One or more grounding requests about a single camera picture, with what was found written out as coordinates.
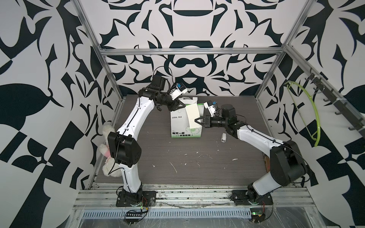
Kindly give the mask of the white green paper bag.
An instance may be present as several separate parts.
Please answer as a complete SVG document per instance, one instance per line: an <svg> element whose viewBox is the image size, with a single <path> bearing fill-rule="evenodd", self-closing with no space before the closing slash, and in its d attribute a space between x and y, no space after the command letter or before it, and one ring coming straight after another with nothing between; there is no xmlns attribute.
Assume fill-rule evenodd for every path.
<svg viewBox="0 0 365 228"><path fill-rule="evenodd" d="M179 99L186 106L196 104L199 111L199 117L203 116L204 105L198 103L198 97L182 97ZM185 108L170 113L171 120L171 137L172 138L200 138L202 127L190 128L189 114Z"/></svg>

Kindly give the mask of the cream paper receipt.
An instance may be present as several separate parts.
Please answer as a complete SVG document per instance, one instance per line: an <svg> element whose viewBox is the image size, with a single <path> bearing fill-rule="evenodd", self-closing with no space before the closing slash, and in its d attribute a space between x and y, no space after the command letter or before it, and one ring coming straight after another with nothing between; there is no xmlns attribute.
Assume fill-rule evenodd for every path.
<svg viewBox="0 0 365 228"><path fill-rule="evenodd" d="M200 113L197 104L189 104L185 107L185 111L188 117L189 128L200 128L201 125L196 123L195 120L200 118Z"/></svg>

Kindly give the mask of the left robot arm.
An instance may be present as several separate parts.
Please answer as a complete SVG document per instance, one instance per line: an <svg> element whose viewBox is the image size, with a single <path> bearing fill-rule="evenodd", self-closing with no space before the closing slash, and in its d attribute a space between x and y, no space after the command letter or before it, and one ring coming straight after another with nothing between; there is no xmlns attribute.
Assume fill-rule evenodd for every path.
<svg viewBox="0 0 365 228"><path fill-rule="evenodd" d="M122 193L128 197L141 200L142 183L139 179L137 163L141 157L142 149L138 144L138 136L150 112L155 107L167 106L169 111L185 108L179 100L179 95L162 92L160 89L144 87L138 92L138 99L124 124L114 133L108 134L109 151L115 164L109 175L114 171L122 171Z"/></svg>

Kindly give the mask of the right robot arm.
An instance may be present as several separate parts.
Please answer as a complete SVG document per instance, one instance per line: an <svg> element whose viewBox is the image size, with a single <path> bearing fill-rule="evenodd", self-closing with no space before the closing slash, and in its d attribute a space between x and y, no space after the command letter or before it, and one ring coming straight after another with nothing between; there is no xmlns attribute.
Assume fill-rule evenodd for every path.
<svg viewBox="0 0 365 228"><path fill-rule="evenodd" d="M244 141L270 159L270 171L257 181L248 185L246 200L252 204L281 187L288 186L309 172L305 159L294 141L282 141L270 137L239 120L235 108L231 104L217 106L216 102L204 103L209 114L195 119L205 128L221 127L235 139Z"/></svg>

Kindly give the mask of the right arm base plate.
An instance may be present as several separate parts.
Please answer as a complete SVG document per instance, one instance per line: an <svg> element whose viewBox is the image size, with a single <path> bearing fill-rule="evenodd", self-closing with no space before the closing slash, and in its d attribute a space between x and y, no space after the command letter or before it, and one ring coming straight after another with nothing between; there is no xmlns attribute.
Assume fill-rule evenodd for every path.
<svg viewBox="0 0 365 228"><path fill-rule="evenodd" d="M273 205L273 199L269 193L260 196L256 194L253 190L233 190L230 200L235 203L235 205L245 205L245 206L267 206Z"/></svg>

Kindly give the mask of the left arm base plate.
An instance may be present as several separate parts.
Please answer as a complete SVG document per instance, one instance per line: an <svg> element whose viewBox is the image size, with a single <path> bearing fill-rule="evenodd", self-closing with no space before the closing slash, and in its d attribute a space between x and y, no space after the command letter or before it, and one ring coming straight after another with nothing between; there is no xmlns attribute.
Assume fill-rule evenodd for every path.
<svg viewBox="0 0 365 228"><path fill-rule="evenodd" d="M137 206L153 206L156 202L156 191L138 191L130 193L122 190L118 193L117 207L137 207Z"/></svg>

